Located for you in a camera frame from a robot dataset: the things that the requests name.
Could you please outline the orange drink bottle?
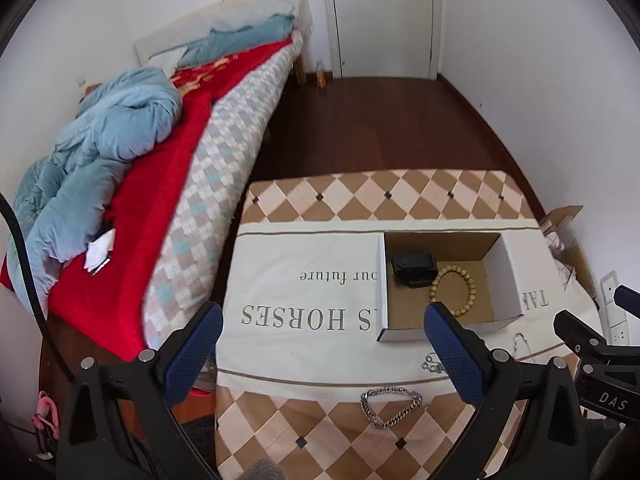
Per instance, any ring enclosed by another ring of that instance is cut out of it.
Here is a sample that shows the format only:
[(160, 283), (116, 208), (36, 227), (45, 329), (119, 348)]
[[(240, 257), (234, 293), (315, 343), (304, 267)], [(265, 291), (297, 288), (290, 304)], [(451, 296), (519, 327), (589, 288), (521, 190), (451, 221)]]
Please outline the orange drink bottle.
[(316, 84), (319, 89), (326, 88), (326, 72), (321, 60), (318, 60), (316, 64)]

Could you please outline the light blue duvet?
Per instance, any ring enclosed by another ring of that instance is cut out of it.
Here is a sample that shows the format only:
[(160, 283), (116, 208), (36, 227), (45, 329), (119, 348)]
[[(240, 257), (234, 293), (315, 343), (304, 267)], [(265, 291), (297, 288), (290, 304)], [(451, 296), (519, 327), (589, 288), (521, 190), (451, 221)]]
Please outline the light blue duvet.
[(180, 91), (153, 66), (97, 86), (24, 174), (13, 211), (39, 302), (66, 262), (85, 252), (130, 164), (165, 141), (181, 115)]

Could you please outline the white power strip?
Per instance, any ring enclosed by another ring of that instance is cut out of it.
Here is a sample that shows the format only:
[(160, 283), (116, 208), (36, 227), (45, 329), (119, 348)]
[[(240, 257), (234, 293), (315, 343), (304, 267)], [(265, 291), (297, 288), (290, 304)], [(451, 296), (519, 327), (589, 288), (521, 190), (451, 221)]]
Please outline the white power strip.
[(600, 281), (602, 292), (602, 307), (604, 328), (608, 342), (613, 346), (628, 346), (629, 334), (626, 311), (619, 307), (614, 294), (620, 282), (615, 271), (606, 274)]

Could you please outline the brown cardboard box floor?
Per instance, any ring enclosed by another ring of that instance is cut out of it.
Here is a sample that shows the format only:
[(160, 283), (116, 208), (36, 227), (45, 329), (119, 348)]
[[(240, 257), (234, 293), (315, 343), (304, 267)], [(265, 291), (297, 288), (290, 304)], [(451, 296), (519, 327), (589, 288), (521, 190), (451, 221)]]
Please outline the brown cardboard box floor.
[(582, 205), (570, 205), (555, 208), (539, 221), (550, 252), (556, 261), (562, 263), (574, 276), (582, 288), (592, 298), (597, 297), (594, 281), (586, 254), (580, 247), (577, 231), (574, 229), (575, 219), (582, 212)]

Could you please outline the white door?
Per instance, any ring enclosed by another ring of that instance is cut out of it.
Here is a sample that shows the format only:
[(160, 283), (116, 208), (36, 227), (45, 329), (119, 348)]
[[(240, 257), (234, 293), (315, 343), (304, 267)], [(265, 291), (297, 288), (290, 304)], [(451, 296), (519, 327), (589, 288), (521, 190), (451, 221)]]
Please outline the white door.
[(324, 1), (335, 78), (437, 78), (445, 0)]

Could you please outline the pink object on floor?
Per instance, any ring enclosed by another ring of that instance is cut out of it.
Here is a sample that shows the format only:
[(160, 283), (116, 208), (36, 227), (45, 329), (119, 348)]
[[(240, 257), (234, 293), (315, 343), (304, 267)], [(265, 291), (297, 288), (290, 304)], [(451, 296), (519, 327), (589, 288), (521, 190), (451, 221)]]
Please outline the pink object on floor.
[(38, 393), (36, 411), (30, 420), (38, 431), (45, 432), (46, 429), (49, 429), (54, 440), (58, 440), (60, 437), (58, 408), (50, 396), (48, 396), (44, 391), (40, 391), (40, 393)]

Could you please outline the red bed blanket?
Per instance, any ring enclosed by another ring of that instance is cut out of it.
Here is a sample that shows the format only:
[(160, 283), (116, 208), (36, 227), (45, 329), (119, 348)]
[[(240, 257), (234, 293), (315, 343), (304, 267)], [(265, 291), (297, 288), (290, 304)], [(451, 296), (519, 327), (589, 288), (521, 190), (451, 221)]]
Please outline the red bed blanket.
[(181, 115), (165, 141), (130, 164), (106, 206), (89, 244), (115, 229), (111, 261), (96, 274), (84, 269), (86, 252), (66, 262), (47, 302), (40, 302), (44, 312), (121, 359), (150, 348), (143, 337), (143, 299), (213, 104), (290, 41), (291, 36), (164, 73), (180, 91)]

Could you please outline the checkered beige tablecloth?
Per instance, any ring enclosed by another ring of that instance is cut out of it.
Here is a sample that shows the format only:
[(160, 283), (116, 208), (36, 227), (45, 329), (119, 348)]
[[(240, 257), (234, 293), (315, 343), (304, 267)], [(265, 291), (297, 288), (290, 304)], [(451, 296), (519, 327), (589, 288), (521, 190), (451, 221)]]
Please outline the checkered beige tablecloth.
[(427, 478), (473, 413), (424, 335), (432, 300), (527, 363), (568, 356), (559, 311), (599, 325), (504, 172), (253, 183), (216, 348), (221, 475)]

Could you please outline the open white cardboard box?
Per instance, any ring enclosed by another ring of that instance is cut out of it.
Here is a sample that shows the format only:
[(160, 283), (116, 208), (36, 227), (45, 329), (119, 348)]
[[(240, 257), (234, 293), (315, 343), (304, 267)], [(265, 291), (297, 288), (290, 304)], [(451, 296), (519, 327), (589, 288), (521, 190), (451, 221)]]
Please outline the open white cardboard box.
[[(395, 280), (392, 259), (428, 252), (437, 278), (410, 288)], [(386, 232), (380, 240), (381, 309), (379, 342), (426, 338), (426, 307), (441, 302), (465, 328), (480, 335), (502, 330), (523, 315), (506, 238), (497, 232)]]

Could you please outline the black fitness band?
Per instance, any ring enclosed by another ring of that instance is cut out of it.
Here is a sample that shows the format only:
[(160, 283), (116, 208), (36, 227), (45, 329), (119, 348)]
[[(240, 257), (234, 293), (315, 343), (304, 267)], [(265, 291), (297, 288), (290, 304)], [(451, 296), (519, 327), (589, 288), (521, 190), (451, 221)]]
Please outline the black fitness band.
[(392, 268), (395, 280), (410, 288), (428, 287), (438, 275), (436, 260), (428, 252), (396, 256)]

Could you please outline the checkered bed sheet mattress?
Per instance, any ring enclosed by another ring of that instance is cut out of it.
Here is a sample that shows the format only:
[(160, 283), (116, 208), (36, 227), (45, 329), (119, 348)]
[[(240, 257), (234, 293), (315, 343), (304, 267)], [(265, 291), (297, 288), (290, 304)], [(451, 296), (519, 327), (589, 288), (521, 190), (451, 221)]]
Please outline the checkered bed sheet mattress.
[(209, 298), (232, 217), (303, 45), (295, 29), (289, 44), (214, 102), (143, 299), (148, 347), (160, 348)]

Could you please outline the white paper on bed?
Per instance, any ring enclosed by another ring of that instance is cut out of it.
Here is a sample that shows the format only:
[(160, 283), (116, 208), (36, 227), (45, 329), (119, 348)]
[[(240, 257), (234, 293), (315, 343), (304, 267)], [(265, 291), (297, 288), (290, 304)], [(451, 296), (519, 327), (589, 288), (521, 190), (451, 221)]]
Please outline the white paper on bed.
[(115, 229), (110, 229), (88, 245), (84, 269), (90, 274), (96, 274), (111, 261), (111, 254), (115, 244)]

